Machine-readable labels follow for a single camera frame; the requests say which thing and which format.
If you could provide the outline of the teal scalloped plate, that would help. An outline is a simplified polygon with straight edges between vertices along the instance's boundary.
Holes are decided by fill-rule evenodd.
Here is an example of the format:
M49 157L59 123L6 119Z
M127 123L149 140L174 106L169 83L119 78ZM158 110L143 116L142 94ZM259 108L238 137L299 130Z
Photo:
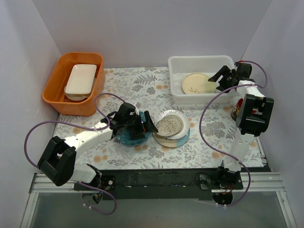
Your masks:
M144 112L140 112L140 116L141 116L141 120L142 120L142 124L145 122L145 116L144 116ZM131 140L129 138L129 132L125 131L122 134L117 135L115 138L117 138L117 140L127 146L136 146L139 145L143 142L145 142L147 140L147 138L151 135L151 132L145 132L144 134L144 138L141 139L137 139L137 140Z

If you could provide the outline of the cream and green plate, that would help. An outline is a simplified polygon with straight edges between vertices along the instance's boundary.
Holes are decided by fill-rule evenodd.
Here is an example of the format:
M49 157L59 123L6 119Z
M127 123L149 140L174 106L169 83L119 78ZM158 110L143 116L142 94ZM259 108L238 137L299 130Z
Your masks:
M201 73L192 73L187 75L181 83L185 94L199 95L214 93L217 87L215 82L210 82L209 77Z

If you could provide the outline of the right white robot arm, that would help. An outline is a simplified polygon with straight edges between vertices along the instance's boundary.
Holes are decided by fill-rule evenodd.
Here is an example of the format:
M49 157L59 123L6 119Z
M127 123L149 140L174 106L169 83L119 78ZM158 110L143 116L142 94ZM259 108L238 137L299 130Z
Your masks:
M237 127L235 140L215 176L215 184L220 189L233 187L241 182L242 161L249 147L269 126L274 100L264 96L259 91L260 86L250 78L252 64L252 61L240 60L235 62L235 69L223 66L208 79L218 83L217 90L228 93L234 89L242 99L242 104L234 115Z

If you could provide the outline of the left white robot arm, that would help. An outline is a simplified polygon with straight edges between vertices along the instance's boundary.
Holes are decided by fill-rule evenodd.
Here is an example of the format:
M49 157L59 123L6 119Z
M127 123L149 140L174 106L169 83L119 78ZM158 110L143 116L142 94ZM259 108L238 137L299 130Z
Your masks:
M42 171L56 186L68 181L82 182L89 189L101 185L102 173L91 164L78 164L77 158L94 146L125 135L133 143L141 143L151 133L157 133L148 111L140 115L130 103L123 103L118 111L104 116L95 126L81 133L60 138L54 136L47 144L39 162Z

